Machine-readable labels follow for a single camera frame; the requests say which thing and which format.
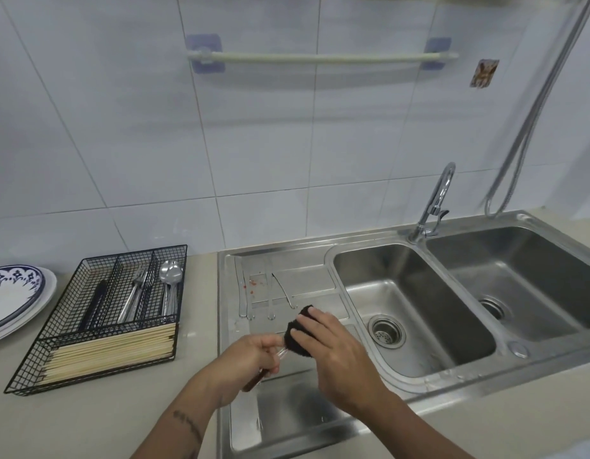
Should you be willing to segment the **person's right hand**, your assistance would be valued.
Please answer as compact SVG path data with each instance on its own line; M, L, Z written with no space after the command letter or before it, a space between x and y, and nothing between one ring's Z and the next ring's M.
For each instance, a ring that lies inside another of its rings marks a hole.
M320 391L337 408L353 416L359 405L388 390L363 345L335 316L311 307L296 319L320 342L299 344L316 362Z

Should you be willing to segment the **person's left hand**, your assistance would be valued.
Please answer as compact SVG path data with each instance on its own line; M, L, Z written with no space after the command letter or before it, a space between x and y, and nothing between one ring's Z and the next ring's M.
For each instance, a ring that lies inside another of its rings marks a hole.
M215 361L217 384L220 387L220 407L229 405L255 375L269 369L272 376L278 373L280 361L277 352L263 351L254 345L254 334L246 335L229 346Z

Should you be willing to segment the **black scrubbing sponge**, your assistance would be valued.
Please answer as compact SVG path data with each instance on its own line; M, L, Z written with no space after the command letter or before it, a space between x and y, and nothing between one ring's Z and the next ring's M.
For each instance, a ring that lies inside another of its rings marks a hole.
M305 333L310 338L318 340L316 335L310 332L304 325L302 325L296 318L290 321L287 325L286 331L284 333L284 348L291 351L294 354L303 357L313 357L303 346L301 346L297 340L294 339L292 336L292 331L297 330L302 333Z

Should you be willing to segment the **person's left forearm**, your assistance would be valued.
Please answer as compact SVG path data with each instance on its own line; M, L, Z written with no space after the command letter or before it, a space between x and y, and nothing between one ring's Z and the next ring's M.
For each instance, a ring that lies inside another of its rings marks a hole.
M214 412L225 406L225 378L214 363L192 377L130 459L198 459Z

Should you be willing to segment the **person's right forearm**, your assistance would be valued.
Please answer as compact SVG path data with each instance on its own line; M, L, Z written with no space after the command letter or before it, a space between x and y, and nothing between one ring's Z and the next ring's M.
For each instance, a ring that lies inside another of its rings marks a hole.
M370 429L394 459L475 459L388 390L359 405L353 416Z

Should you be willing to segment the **round metal drain strainer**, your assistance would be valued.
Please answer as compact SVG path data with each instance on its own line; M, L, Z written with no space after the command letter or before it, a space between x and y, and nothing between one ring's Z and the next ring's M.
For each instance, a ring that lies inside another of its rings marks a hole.
M492 297L482 297L478 302L498 321L503 321L509 317L509 310L500 301Z
M372 316L367 323L367 330L373 341L386 349L398 349L406 342L405 329L389 315Z

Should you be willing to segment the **metal spoon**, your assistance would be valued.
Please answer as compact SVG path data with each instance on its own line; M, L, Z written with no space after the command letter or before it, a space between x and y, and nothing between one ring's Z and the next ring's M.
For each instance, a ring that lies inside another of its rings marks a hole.
M175 314L177 307L177 289L183 278L183 269L177 261L170 261L167 271L168 295L166 301L166 315Z
M159 270L159 278L163 284L163 293L161 298L161 316L168 316L171 308L171 269L173 267L174 261L168 260L162 263L161 268Z

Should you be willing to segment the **stainless steel double sink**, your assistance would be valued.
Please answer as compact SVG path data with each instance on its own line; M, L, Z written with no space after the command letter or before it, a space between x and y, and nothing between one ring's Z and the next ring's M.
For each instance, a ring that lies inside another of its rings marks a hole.
M284 334L306 306L335 315L363 344L388 388L427 413L590 362L590 249L525 213L448 220L408 242L412 226L218 255L218 348L249 333ZM247 279L239 317L234 255ZM267 317L268 255L276 318ZM478 302L500 301L496 320ZM372 316L405 329L377 345Z

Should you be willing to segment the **metal fork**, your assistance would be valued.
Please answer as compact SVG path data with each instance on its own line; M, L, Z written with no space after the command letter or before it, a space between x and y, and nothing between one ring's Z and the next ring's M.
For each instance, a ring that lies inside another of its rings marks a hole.
M133 304L131 305L130 311L127 315L126 322L133 322L136 318L136 313L138 311L139 304L140 304L141 299L143 297L144 284L145 284L146 278L148 276L148 272L149 272L149 269L147 268L144 271L144 273L142 274L142 276L140 277L140 279L138 279L138 287L137 287L136 293L134 295Z
M127 297L121 312L117 318L117 324L123 324L127 321L128 316L130 315L131 309L133 307L134 302L136 301L136 297L141 290L141 287L144 282L144 278L146 275L146 269L144 266L138 268L135 272L134 277L131 282L131 291L129 296Z

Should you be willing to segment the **bundle of wooden chopsticks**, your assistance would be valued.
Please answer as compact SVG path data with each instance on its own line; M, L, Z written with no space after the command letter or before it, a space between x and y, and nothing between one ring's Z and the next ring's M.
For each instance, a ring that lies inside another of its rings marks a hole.
M40 370L38 385L59 383L170 357L177 324L169 323L59 347Z

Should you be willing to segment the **chrome kitchen faucet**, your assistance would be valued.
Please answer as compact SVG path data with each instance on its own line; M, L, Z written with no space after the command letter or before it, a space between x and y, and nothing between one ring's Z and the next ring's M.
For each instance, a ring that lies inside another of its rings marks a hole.
M445 166L423 210L423 213L416 224L416 227L409 233L409 243L417 244L424 239L437 236L439 225L441 224L443 217L449 213L449 210L443 209L442 205L444 198L449 191L449 187L451 186L456 169L457 166L453 161L449 162ZM437 218L436 223L432 229L427 227L427 221L430 216Z

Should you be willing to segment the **plain white plate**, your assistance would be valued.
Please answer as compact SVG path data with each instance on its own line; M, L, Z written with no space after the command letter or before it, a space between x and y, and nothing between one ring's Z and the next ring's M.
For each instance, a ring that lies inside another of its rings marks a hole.
M28 324L40 311L42 311L52 300L57 287L57 277L55 274L44 267L39 267L39 270L45 276L46 285L40 294L39 298L34 301L31 306L23 312L22 315L16 317L10 323L5 324L0 328L0 340L6 338L8 335L16 332L21 327Z

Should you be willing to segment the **blue patterned white plate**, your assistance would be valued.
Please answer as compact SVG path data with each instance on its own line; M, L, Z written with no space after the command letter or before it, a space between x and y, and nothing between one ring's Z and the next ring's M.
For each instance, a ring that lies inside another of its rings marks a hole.
M0 267L0 328L37 300L45 282L45 275L39 268L25 264Z

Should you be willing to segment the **white towel bar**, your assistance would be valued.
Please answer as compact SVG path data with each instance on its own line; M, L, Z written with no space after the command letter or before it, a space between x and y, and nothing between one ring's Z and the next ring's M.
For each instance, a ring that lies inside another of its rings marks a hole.
M376 65L400 63L445 64L459 58L451 40L441 38L439 46L428 53L416 54L295 54L225 52L217 34L193 34L185 37L187 58L197 74L223 73L229 63L245 65Z

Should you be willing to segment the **clear handled cutlery piece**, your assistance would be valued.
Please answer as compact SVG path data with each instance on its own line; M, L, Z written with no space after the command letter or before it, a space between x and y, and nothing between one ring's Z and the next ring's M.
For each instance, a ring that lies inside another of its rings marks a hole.
M267 294L267 300L268 300L268 311L267 311L267 317L269 321L273 321L276 318L276 314L274 312L274 306L273 306L273 271L271 268L271 261L268 255L265 255L264 257L264 266L265 266L265 273L266 273L266 294Z
M234 263L236 268L236 276L238 280L238 291L239 291L239 317L241 318L249 318L248 314L248 291L247 291L247 279L245 276L245 271L242 265L242 257L239 255L234 255Z

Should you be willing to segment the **black handled knife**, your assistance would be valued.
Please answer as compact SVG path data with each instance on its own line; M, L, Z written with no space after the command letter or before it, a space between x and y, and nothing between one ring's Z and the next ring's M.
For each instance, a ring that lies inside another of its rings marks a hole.
M101 280L97 286L95 287L95 291L93 292L92 299L87 306L83 318L78 325L77 332L83 332L87 330L92 322L93 316L95 314L95 310L97 309L100 301L102 300L105 292L107 290L107 280Z

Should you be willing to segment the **brown wall sticker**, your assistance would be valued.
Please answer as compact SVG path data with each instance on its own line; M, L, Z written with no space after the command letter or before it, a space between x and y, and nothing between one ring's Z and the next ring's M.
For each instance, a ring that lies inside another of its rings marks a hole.
M475 73L469 84L474 89L485 89L487 88L493 76L498 69L499 60L494 59L481 59L476 67Z

